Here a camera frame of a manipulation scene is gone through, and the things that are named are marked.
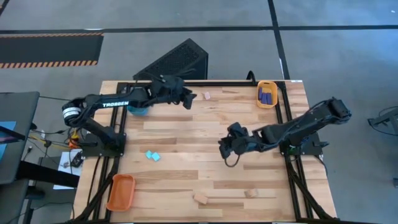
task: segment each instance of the orange and black stripe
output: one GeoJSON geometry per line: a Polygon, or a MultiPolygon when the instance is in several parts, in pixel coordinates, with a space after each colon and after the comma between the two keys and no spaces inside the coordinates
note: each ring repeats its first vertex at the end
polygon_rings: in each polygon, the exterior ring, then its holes
{"type": "Polygon", "coordinates": [[[0,68],[50,68],[96,65],[97,61],[0,63],[0,68]]]}
{"type": "Polygon", "coordinates": [[[0,35],[0,68],[97,65],[104,34],[0,35]]]}

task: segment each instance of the wooden tabletop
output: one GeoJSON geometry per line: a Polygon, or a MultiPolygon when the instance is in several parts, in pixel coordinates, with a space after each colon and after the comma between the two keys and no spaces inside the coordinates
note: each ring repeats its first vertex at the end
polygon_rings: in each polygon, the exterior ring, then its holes
{"type": "MultiPolygon", "coordinates": [[[[102,94],[115,93],[118,81],[105,81],[102,94]]],[[[293,117],[308,109],[302,82],[286,81],[293,117]]],[[[227,135],[227,127],[239,122],[248,130],[277,123],[275,109],[256,106],[256,88],[188,87],[198,96],[191,110],[182,105],[161,104],[149,108],[144,117],[127,113],[127,144],[120,160],[120,174],[136,178],[132,208],[113,212],[112,222],[238,222],[293,221],[294,211],[284,158],[279,149],[251,152],[241,156],[234,168],[226,167],[217,141],[227,135]],[[211,98],[205,100],[203,93],[211,98]],[[158,162],[146,151],[158,152],[158,162]],[[257,189],[258,196],[246,198],[244,191],[257,189]],[[208,197],[206,205],[194,201],[195,193],[208,197]]],[[[283,101],[282,114],[286,121],[283,101]]],[[[112,109],[98,110],[95,120],[108,126],[112,109]]],[[[233,163],[235,155],[228,158],[233,163]]],[[[309,191],[332,216],[336,216],[324,167],[313,156],[302,156],[309,191]]],[[[86,159],[75,198],[75,212],[86,207],[96,158],[86,159]]],[[[95,177],[97,190],[101,163],[95,177]]],[[[305,217],[302,194],[298,190],[301,214],[305,217]]],[[[103,197],[100,217],[104,217],[108,193],[103,197]]]]}

